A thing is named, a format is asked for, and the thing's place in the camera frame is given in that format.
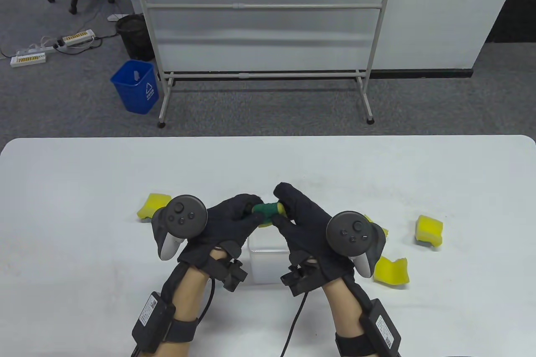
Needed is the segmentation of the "person's left hand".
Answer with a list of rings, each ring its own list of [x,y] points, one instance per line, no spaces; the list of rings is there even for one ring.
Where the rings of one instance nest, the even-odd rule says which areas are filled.
[[[243,244],[264,221],[261,213],[252,211],[260,204],[259,196],[240,194],[209,208],[205,229],[188,241],[178,262],[224,282],[230,260],[240,257]]]

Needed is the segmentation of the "person's right hand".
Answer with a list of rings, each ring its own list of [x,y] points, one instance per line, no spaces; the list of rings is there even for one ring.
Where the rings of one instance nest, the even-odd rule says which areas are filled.
[[[306,256],[304,262],[317,267],[328,282],[345,275],[353,278],[353,263],[327,242],[331,216],[289,183],[278,184],[273,194],[283,204],[286,216],[275,215],[272,222],[286,239],[291,254]]]

